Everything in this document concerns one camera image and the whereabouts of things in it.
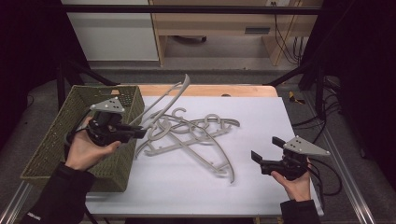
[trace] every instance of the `basket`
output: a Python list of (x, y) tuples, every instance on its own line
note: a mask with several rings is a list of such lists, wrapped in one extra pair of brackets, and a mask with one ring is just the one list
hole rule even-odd
[[(52, 122), (46, 136), (23, 170), (21, 179), (43, 189), (56, 166), (60, 161), (64, 161), (65, 135), (73, 129), (91, 105), (116, 96), (125, 108), (122, 123), (129, 124), (143, 112), (144, 102), (137, 86), (73, 86), (55, 121)], [(96, 176), (92, 192), (124, 192), (126, 190), (134, 160), (135, 144), (136, 139), (131, 140), (126, 146), (90, 169), (90, 172)]]

